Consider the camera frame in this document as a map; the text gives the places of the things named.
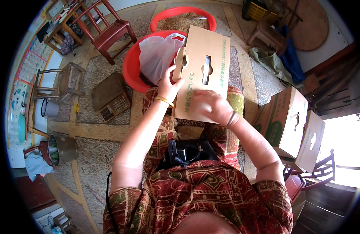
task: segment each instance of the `silver bangle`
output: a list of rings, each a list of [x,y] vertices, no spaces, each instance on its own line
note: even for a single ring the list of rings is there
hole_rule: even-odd
[[[231,116],[231,118],[229,119],[229,122],[228,122],[228,124],[227,124],[227,128],[228,128],[228,129],[229,129],[230,125],[232,124],[233,120],[235,119],[236,115],[237,115],[237,112],[233,111],[233,114],[232,114],[232,116]]]

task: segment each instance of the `round wooden board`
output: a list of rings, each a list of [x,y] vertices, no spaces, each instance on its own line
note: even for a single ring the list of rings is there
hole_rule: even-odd
[[[297,0],[287,0],[291,9]],[[317,0],[299,0],[296,13],[304,20],[299,22],[292,33],[295,47],[311,51],[321,46],[327,39],[329,22],[326,12]]]

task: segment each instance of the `yellow crate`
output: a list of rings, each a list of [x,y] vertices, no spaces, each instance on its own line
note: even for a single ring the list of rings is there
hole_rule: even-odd
[[[250,7],[247,16],[252,20],[258,22],[263,18],[266,12],[267,12],[266,9],[258,6],[254,2],[250,2]],[[276,15],[277,14],[275,14],[274,12],[271,12],[270,15],[267,17],[266,22],[272,24]]]

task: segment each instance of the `white bucket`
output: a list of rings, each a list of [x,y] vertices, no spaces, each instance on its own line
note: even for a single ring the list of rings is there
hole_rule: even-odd
[[[58,116],[59,105],[55,102],[49,101],[47,98],[43,99],[41,115],[42,117],[56,117]]]

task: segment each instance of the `gold bracelet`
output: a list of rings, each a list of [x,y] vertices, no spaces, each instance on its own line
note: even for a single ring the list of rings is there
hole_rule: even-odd
[[[154,99],[157,99],[157,100],[160,100],[160,101],[164,101],[165,103],[167,103],[169,105],[169,108],[173,108],[173,103],[168,101],[167,99],[165,98],[162,98],[162,97],[159,97],[159,96],[156,96],[154,97]]]

